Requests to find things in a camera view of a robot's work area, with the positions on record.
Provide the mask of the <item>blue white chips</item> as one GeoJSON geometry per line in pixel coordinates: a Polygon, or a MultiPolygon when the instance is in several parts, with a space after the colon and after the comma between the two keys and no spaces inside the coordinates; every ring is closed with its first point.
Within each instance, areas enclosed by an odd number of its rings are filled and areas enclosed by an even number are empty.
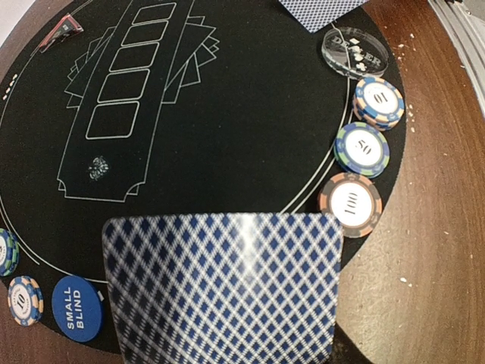
{"type": "Polygon", "coordinates": [[[353,108],[356,117],[379,131],[393,129],[405,113],[400,91],[385,79],[365,77],[355,87],[353,108]]]}
{"type": "Polygon", "coordinates": [[[9,284],[8,307],[19,325],[28,327],[42,318],[44,299],[37,281],[30,276],[18,276],[9,284]]]}

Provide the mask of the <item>blue small blind button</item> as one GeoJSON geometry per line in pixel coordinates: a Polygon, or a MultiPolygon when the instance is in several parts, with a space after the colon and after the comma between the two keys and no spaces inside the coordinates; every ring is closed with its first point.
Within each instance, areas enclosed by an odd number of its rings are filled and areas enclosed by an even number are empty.
{"type": "Polygon", "coordinates": [[[61,331],[76,342],[91,341],[101,331],[102,301],[84,278],[69,275],[58,281],[52,294],[52,312],[61,331]]]}

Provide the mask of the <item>red black all-in triangle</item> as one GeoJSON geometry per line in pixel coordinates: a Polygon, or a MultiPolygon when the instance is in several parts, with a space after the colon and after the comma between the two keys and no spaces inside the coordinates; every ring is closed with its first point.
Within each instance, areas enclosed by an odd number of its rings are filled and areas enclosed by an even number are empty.
{"type": "Polygon", "coordinates": [[[45,36],[39,44],[39,51],[44,53],[47,49],[55,44],[65,41],[71,36],[83,32],[83,27],[74,19],[71,14],[64,15],[54,28],[45,36]]]}

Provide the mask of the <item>green white chips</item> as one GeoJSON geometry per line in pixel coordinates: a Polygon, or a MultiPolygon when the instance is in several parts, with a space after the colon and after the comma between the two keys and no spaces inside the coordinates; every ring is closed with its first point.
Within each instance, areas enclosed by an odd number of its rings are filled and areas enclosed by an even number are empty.
{"type": "Polygon", "coordinates": [[[8,230],[1,229],[1,276],[14,273],[20,258],[16,236],[8,230]]]}
{"type": "Polygon", "coordinates": [[[376,178],[390,161],[390,148],[384,135],[364,122],[352,122],[336,134],[333,145],[336,161],[349,172],[376,178]]]}

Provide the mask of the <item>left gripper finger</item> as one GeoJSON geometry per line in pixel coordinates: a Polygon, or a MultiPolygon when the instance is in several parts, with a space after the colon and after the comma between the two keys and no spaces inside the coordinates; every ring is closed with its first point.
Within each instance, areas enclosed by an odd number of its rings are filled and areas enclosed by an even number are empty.
{"type": "Polygon", "coordinates": [[[363,352],[353,343],[345,331],[335,324],[331,351],[332,364],[372,364],[363,352]]]}

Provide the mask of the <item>blue card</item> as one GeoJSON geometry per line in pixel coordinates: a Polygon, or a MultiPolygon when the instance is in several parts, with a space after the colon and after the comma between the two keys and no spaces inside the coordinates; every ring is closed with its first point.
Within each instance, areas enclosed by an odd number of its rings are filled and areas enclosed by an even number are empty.
{"type": "Polygon", "coordinates": [[[280,0],[281,5],[310,33],[316,33],[366,2],[366,0],[280,0]]]}

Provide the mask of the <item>blue card deck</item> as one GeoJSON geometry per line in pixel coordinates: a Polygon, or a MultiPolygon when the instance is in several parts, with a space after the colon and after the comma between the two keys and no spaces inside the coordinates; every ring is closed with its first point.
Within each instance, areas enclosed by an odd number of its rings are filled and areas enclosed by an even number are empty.
{"type": "Polygon", "coordinates": [[[109,219],[102,251],[124,361],[326,361],[342,248],[330,213],[109,219]]]}

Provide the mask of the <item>red black chips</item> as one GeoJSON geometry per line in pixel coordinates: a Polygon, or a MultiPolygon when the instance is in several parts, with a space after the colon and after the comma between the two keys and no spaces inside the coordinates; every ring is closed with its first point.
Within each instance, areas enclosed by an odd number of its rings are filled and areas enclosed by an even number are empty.
{"type": "Polygon", "coordinates": [[[338,219],[345,237],[360,238],[369,235],[377,226],[383,203],[368,178],[343,172],[325,183],[318,194],[318,208],[338,219]]]}

